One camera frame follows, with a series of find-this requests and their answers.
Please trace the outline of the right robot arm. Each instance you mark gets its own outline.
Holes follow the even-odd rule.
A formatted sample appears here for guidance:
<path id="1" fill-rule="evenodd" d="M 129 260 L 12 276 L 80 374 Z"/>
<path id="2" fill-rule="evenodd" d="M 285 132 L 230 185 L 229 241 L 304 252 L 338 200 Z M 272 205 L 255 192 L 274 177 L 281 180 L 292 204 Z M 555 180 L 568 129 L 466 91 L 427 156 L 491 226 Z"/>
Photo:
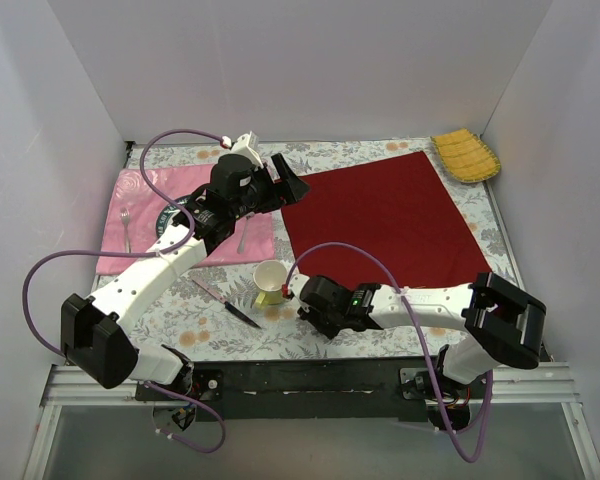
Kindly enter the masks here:
<path id="1" fill-rule="evenodd" d="M 434 399 L 436 390 L 458 396 L 474 380 L 501 365 L 532 370 L 540 362 L 545 305 L 494 273 L 468 284 L 401 292 L 363 283 L 349 290 L 334 280 L 296 274 L 287 287 L 298 298 L 301 319 L 333 339 L 343 330 L 363 332 L 419 324 L 463 333 L 432 359 L 432 372 L 409 379 L 405 392 Z"/>

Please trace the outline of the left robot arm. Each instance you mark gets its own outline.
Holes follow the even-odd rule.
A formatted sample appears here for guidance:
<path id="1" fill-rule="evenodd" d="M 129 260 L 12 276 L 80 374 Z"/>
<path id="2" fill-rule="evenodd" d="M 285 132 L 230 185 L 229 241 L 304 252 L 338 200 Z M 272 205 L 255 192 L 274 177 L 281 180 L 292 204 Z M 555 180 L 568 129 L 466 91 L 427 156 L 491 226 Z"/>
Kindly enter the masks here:
<path id="1" fill-rule="evenodd" d="M 147 258 L 86 298 L 71 295 L 61 309 L 64 356 L 106 389 L 126 380 L 149 381 L 170 399 L 185 398 L 193 386 L 192 361 L 166 345 L 135 344 L 130 334 L 165 290 L 234 234 L 238 220 L 306 196 L 309 185 L 284 157 L 276 154 L 272 160 L 277 179 L 244 155 L 221 156 L 209 183 L 181 206 Z"/>

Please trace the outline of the dark red cloth napkin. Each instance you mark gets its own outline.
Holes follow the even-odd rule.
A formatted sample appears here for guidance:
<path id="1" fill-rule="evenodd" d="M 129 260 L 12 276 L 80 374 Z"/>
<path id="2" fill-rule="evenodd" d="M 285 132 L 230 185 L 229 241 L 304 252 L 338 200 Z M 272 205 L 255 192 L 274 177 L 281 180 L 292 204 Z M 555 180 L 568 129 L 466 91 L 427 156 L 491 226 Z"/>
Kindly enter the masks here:
<path id="1" fill-rule="evenodd" d="M 315 173 L 309 193 L 283 208 L 301 273 L 361 283 L 443 288 L 490 267 L 423 152 Z"/>

